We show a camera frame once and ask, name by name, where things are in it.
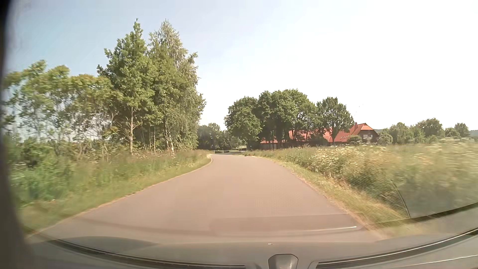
house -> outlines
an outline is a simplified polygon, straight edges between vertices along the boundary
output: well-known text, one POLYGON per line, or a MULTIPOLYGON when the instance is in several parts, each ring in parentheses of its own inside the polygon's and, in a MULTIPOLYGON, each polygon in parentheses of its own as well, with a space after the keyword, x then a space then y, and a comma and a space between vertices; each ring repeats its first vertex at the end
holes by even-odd
MULTIPOLYGON (((378 133, 368 124, 366 123, 361 123, 357 124, 355 123, 354 126, 352 126, 348 132, 340 131, 338 132, 337 136, 335 137, 335 144, 340 145, 340 144, 348 144, 348 140, 352 135, 358 135, 362 137, 362 140, 364 142, 377 142, 377 139, 379 138, 378 133)), ((327 140, 329 145, 332 145, 332 136, 330 135, 329 131, 326 131, 324 138, 327 140)))
MULTIPOLYGON (((310 141, 313 135, 314 135, 314 132, 308 132, 308 133, 300 132, 298 139, 294 141, 295 145, 289 145, 286 143, 285 140, 283 140, 282 147, 302 146, 304 144, 324 145, 322 142, 314 143, 310 141)), ((376 142, 377 139, 379 138, 379 135, 377 134, 377 132, 372 127, 368 126, 368 124, 355 123, 355 125, 353 125, 347 133, 343 131, 338 132, 337 136, 335 137, 335 144, 336 145, 348 144, 348 140, 350 139, 352 135, 359 135, 360 137, 362 137, 362 140, 364 142, 376 142)), ((290 141, 292 141, 292 136, 293 136, 292 131, 289 131, 290 141)), ((332 136, 330 135, 329 131, 325 131, 324 142, 327 145, 333 144, 332 136)), ((259 145, 259 148, 260 149, 277 149, 277 148, 280 148, 278 145, 279 145, 279 142, 276 139, 274 139, 273 141, 266 141, 265 139, 262 139, 259 145)))

road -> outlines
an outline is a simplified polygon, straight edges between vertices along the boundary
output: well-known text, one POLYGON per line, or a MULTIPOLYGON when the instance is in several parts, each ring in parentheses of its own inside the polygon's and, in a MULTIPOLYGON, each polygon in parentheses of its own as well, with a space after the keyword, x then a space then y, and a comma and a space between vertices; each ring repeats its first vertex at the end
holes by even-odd
POLYGON ((196 171, 66 219, 55 238, 162 244, 251 240, 374 241, 349 214, 271 160, 212 155, 196 171))

grass verge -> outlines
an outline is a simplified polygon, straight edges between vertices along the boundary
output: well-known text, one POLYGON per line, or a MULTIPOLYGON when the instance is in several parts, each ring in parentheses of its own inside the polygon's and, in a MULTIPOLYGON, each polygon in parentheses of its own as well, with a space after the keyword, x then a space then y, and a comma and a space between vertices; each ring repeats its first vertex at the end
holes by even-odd
POLYGON ((59 199, 38 199, 19 206, 17 212, 24 232, 34 233, 65 218, 198 169, 211 161, 208 158, 209 152, 206 151, 196 151, 183 156, 181 154, 176 154, 177 158, 162 156, 119 161, 117 165, 122 166, 122 171, 119 171, 118 167, 104 165, 92 171, 78 167, 75 174, 80 179, 76 179, 76 190, 65 191, 59 199), (104 173, 109 174, 109 182, 105 184, 103 178, 103 182, 99 184, 98 179, 104 173))
MULTIPOLYGON (((406 216, 391 209, 387 205, 377 202, 366 194, 358 193, 346 186, 341 186, 333 181, 311 172, 297 164, 282 162, 269 158, 276 163, 288 168, 306 182, 311 188, 324 194, 333 204, 340 209, 351 213, 355 219, 364 225, 382 222, 384 220, 404 219, 406 216)), ((377 228, 383 237, 399 237, 405 235, 422 234, 422 230, 413 224, 395 227, 377 228)))

shrub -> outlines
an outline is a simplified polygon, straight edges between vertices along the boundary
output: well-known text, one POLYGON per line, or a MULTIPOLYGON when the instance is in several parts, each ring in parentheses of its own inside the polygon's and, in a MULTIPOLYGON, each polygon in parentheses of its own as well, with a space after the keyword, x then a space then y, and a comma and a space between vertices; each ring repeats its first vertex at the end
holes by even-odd
POLYGON ((381 132, 377 144, 386 146, 391 143, 393 143, 393 137, 386 132, 381 132))

clear sky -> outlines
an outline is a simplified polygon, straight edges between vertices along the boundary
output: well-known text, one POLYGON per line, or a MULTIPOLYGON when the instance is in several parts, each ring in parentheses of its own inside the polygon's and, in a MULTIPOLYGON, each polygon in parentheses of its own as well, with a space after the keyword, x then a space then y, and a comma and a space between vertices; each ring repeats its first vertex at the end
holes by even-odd
POLYGON ((136 18, 146 35, 168 19, 198 52, 202 124, 224 127, 244 96, 298 88, 376 129, 432 117, 478 129, 478 1, 18 0, 6 68, 45 59, 96 74, 136 18))

